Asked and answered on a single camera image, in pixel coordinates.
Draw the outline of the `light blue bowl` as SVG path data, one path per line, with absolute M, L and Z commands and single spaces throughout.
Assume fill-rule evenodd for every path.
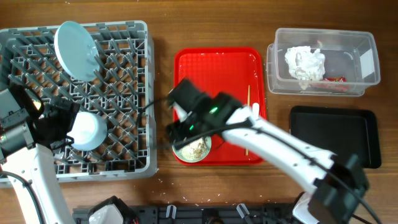
M 107 131 L 106 121 L 99 115 L 78 112 L 72 130 L 67 136 L 73 138 L 73 148 L 79 151 L 91 151 L 104 142 Z

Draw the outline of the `green bowl with food scraps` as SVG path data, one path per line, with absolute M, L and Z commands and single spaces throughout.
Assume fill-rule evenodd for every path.
M 203 160 L 211 150 L 211 138 L 197 139 L 185 146 L 172 147 L 174 154 L 183 162 L 195 163 Z

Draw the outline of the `light blue plate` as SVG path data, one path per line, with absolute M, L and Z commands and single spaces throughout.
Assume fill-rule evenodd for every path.
M 90 82 L 100 65 L 95 59 L 98 49 L 90 33 L 79 23 L 64 22 L 56 31 L 55 53 L 62 68 L 74 79 Z

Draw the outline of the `white napkin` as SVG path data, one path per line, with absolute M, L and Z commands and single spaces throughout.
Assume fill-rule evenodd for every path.
M 325 55 L 320 49 L 312 52 L 310 46 L 288 48 L 285 62 L 289 67 L 290 76 L 300 80 L 302 90 L 310 86 L 305 81 L 320 81 L 325 74 Z

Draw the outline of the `red snack wrapper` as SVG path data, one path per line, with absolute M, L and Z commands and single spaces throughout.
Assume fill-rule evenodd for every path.
M 321 83 L 313 83 L 310 86 L 314 88 L 324 88 L 327 90 L 335 90 L 335 91 L 348 91 L 350 87 L 347 85 L 343 85 L 346 82 L 345 77 L 338 78 L 324 78 Z

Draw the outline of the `yellow plastic cup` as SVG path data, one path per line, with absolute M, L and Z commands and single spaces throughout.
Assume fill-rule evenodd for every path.
M 40 98 L 31 98 L 33 105 L 35 106 L 35 109 L 39 112 L 42 113 L 44 110 L 44 104 L 42 103 Z

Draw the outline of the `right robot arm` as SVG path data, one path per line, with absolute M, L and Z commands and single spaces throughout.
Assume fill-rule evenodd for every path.
M 304 142 L 256 117 L 248 105 L 220 92 L 211 97 L 183 79 L 167 96 L 178 113 L 168 125 L 169 141 L 179 149 L 197 139 L 219 135 L 246 148 L 294 179 L 308 194 L 305 213 L 316 223 L 348 223 L 369 188 L 355 154 L 336 154 Z

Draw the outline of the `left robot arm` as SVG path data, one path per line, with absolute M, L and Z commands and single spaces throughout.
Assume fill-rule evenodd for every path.
M 26 223 L 74 223 L 55 172 L 54 151 L 103 143 L 105 120 L 60 97 L 45 104 L 28 86 L 1 91 L 1 175 L 17 194 Z

